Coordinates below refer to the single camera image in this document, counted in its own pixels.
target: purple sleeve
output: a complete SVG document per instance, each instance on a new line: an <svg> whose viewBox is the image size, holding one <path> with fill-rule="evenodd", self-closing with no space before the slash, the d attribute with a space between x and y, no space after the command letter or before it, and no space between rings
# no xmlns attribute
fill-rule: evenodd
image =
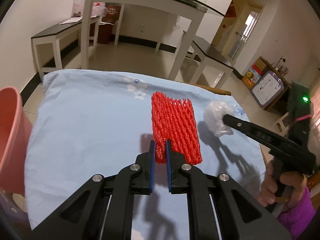
<svg viewBox="0 0 320 240"><path fill-rule="evenodd" d="M298 205L288 212L280 214L278 221L289 230L293 240L295 240L305 230L315 214L316 212L310 199L310 192L306 187Z"/></svg>

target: silver bolt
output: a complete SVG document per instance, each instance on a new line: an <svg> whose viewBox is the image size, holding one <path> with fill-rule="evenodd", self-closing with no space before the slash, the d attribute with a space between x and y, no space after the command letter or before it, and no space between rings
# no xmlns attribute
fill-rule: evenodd
<svg viewBox="0 0 320 240"><path fill-rule="evenodd" d="M140 165L139 164L132 164L130 166L130 170L132 171L138 171L140 169Z"/></svg>
<svg viewBox="0 0 320 240"><path fill-rule="evenodd" d="M185 163L181 166L181 168L184 170L184 171L188 171L188 170L191 170L191 165L188 164L188 163Z"/></svg>
<svg viewBox="0 0 320 240"><path fill-rule="evenodd" d="M228 174L220 174L219 179L221 179L222 181L228 181L230 179Z"/></svg>
<svg viewBox="0 0 320 240"><path fill-rule="evenodd" d="M102 176L100 174L96 174L92 177L92 180L94 182L99 182L99 181L102 181Z"/></svg>

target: black bench top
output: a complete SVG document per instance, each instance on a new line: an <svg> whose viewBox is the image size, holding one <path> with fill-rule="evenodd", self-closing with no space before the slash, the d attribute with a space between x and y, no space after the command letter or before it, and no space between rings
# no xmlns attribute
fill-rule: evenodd
<svg viewBox="0 0 320 240"><path fill-rule="evenodd" d="M47 29L45 29L42 32L39 32L36 35L33 35L31 38L32 39L36 39L36 38L42 38L42 37L48 37L48 36L53 36L53 35L57 35L59 33L62 33L63 31L76 26L78 24L80 24L82 22L82 20L76 22L76 23L66 23L66 24L55 24Z"/></svg>
<svg viewBox="0 0 320 240"><path fill-rule="evenodd" d="M204 38L194 36L193 43L201 50L201 52L208 58L211 58L229 68L234 69L232 64L219 52L217 49L207 42Z"/></svg>

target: pink trash can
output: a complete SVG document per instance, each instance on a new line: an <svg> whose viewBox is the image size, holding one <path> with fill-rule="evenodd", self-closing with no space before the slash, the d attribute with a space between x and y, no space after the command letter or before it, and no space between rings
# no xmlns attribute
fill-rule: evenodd
<svg viewBox="0 0 320 240"><path fill-rule="evenodd" d="M32 124L15 87L0 90L0 188L24 196L24 163Z"/></svg>

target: light blue tablecloth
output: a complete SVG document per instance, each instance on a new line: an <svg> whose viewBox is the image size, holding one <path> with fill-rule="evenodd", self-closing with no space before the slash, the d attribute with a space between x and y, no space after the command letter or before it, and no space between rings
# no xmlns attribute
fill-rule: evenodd
<svg viewBox="0 0 320 240"><path fill-rule="evenodd" d="M189 98L197 122L207 174L225 172L256 195L265 166L257 142L234 131L215 137L203 122L213 100L234 107L231 96L134 73L60 70L44 76L45 97L38 109L25 162L26 201L31 227L36 227L92 175L117 174L148 151L152 139L151 96L160 91L172 98ZM133 239L189 239L185 195L168 193L166 166L156 165L154 193L137 196Z"/></svg>

